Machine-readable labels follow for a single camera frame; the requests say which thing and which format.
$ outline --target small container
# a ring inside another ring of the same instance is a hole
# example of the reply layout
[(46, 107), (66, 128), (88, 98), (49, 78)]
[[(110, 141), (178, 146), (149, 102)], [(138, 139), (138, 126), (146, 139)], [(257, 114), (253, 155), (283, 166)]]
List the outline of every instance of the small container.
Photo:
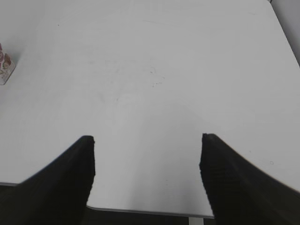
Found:
[(0, 85), (4, 85), (15, 69), (15, 63), (0, 44)]

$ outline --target floor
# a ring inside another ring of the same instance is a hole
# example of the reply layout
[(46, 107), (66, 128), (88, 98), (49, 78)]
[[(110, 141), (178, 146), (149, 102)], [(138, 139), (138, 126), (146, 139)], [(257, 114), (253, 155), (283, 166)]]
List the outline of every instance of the floor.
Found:
[[(13, 188), (1, 186), (0, 193)], [(215, 225), (213, 219), (99, 211), (86, 208), (81, 225)]]

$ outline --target white table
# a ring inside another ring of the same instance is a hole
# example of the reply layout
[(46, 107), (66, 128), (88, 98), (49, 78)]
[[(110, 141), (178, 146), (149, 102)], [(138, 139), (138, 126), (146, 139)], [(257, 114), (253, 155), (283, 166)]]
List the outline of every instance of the white table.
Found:
[(266, 0), (5, 0), (0, 181), (95, 137), (88, 206), (212, 216), (202, 133), (300, 190), (300, 70)]

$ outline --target table surface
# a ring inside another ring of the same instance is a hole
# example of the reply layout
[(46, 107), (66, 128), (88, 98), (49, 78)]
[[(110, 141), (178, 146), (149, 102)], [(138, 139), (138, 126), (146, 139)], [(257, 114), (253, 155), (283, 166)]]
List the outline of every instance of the table surface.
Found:
[(212, 216), (199, 173), (215, 133), (300, 190), (300, 70), (266, 0), (6, 0), (0, 181), (95, 138), (88, 206)]

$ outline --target white wall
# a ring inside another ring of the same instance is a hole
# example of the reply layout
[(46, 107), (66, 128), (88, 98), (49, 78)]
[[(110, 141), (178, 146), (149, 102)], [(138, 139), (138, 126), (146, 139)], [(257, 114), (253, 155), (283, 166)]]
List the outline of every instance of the white wall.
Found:
[(300, 64), (300, 0), (273, 0), (271, 4)]

